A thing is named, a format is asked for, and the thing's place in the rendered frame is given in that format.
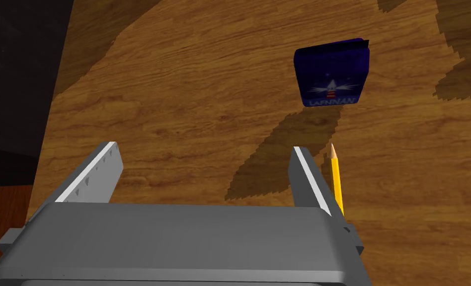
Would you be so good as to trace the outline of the blue book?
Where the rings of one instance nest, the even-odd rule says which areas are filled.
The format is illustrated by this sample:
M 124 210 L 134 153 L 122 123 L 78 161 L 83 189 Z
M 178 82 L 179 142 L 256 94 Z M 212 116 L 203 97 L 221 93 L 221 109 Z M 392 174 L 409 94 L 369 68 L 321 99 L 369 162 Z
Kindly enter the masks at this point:
M 293 62 L 305 107 L 356 104 L 369 73 L 369 41 L 354 38 L 300 48 Z

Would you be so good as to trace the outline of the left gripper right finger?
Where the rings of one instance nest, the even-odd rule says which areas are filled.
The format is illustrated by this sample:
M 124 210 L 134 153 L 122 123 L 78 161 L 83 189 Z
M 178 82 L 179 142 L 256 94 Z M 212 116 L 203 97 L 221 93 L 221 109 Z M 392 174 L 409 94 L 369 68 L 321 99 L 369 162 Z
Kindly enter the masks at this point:
M 288 181 L 294 206 L 320 208 L 332 216 L 332 193 L 307 148 L 293 147 L 288 164 Z

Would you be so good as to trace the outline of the wooden table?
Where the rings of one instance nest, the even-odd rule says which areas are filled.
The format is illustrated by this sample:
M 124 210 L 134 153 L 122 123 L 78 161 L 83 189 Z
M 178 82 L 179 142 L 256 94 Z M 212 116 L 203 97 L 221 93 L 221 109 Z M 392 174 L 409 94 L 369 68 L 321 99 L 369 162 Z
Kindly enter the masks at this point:
M 471 0 L 161 0 L 73 82 L 100 6 L 74 6 L 29 215 L 101 141 L 112 202 L 283 206 L 291 147 L 333 143 L 374 286 L 471 286 Z M 359 102 L 304 108 L 295 50 L 356 37 Z

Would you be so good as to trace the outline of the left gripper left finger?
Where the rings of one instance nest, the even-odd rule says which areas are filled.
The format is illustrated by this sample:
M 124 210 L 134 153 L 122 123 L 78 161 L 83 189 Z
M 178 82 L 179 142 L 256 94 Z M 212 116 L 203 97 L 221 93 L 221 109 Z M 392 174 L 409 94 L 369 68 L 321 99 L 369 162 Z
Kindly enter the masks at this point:
M 108 203 L 123 171 L 117 142 L 102 142 L 54 192 L 54 202 Z

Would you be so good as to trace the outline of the yellow pencil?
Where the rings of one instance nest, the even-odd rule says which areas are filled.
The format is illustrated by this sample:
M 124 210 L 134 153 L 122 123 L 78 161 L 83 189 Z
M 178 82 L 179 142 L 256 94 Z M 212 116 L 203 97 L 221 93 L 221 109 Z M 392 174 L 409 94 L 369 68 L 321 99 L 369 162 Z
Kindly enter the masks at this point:
M 338 157 L 336 154 L 336 150 L 334 148 L 334 144 L 330 143 L 330 169 L 332 174 L 332 190 L 334 193 L 335 200 L 344 215 L 344 205 L 343 205 L 343 197 L 342 197 L 342 190 L 341 190 L 341 179 L 340 179 L 340 170 L 339 170 L 339 162 Z

